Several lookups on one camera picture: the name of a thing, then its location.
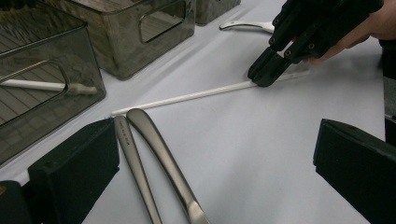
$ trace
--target clear plastic container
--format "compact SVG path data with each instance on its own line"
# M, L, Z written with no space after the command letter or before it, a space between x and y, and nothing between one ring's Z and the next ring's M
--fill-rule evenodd
M0 164L102 100L87 23L42 3L0 12Z
M45 0L88 22L99 67L124 80L194 33L195 0Z
M207 25L231 8L241 4L241 0L196 0L197 11L195 22L198 25Z

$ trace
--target white table surface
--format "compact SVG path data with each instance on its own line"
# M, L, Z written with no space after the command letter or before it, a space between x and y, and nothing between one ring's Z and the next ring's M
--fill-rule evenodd
M110 112L248 80L268 47L260 30L220 31L230 20L271 21L283 1L243 0L193 37L126 81L103 72L107 96L0 170L0 180L28 181L26 168L83 126ZM311 75L148 109L211 223L368 223L315 172L321 119L335 119L384 139L381 48L374 39L311 66ZM176 194L138 134L163 223L187 223ZM84 223L150 223L126 160Z

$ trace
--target white plastic rod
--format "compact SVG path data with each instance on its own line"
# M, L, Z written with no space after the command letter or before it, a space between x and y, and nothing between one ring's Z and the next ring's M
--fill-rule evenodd
M309 70L304 70L304 71L298 72L298 73L286 73L286 74L283 74L282 76L280 76L276 81L282 81L282 80L287 80L287 79L297 78L297 77L305 77L305 76L309 75L309 72L310 72ZM166 99L166 100L161 100L161 101L156 101L156 102L152 102L152 103L148 103L148 104L144 104L144 105L135 105L135 106L123 108L120 110L115 110L115 111L111 112L111 115L117 116L117 115L125 114L130 109L134 109L134 108L149 109L149 108L160 106L160 105L170 105L170 104L174 104L174 103L178 103L178 102L202 98L202 97L215 95L215 94L219 94L219 93L224 93L227 91L237 91L237 90L242 90L242 89L246 89L249 87L255 87L255 86L257 86L257 85L251 81L240 82L240 83L236 83L233 85L215 88L215 89L208 90L208 91L199 91L196 93L182 95L182 96L178 96L178 97L174 97L174 98L170 98L170 99Z
M9 79L0 83L0 86L26 88L41 91L63 91L64 83L57 82L42 82L42 81L31 81L31 80L19 80L19 79ZM71 83L68 85L68 92L72 94L84 94L92 95L97 93L95 87L87 87L80 83Z
M41 81L19 80L19 79L9 79L5 82L0 83L0 85L8 86L8 87L42 90L42 91L62 91L64 89L64 83L41 82Z

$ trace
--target finger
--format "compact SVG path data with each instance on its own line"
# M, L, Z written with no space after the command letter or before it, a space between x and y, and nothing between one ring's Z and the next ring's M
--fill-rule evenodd
M344 49L349 49L362 41L366 40L370 36L370 27L372 27L372 20L369 18L362 22L355 29L345 35L336 45L331 47L323 56L320 58L311 58L309 62L312 64L324 63L334 55L340 53Z

